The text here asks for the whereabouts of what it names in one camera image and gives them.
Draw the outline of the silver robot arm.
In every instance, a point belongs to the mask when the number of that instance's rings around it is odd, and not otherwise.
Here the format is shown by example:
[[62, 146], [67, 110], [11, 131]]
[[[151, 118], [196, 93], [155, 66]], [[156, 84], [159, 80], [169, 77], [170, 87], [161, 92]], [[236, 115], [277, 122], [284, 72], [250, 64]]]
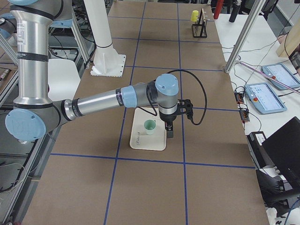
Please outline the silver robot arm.
[[34, 141], [55, 128], [84, 115], [123, 106], [136, 108], [157, 104], [168, 132], [179, 110], [178, 80], [160, 75], [139, 83], [89, 97], [75, 98], [80, 82], [75, 64], [54, 67], [49, 59], [48, 31], [57, 22], [73, 24], [69, 0], [12, 0], [10, 12], [16, 19], [18, 97], [5, 118], [7, 131], [16, 139]]

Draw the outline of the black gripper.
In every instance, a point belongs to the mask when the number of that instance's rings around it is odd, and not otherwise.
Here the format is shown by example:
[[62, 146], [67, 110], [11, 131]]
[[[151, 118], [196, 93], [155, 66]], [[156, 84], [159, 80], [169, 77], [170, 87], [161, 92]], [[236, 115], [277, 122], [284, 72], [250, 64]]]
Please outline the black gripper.
[[166, 138], [173, 138], [173, 121], [176, 119], [176, 115], [160, 114], [160, 119], [165, 123]]

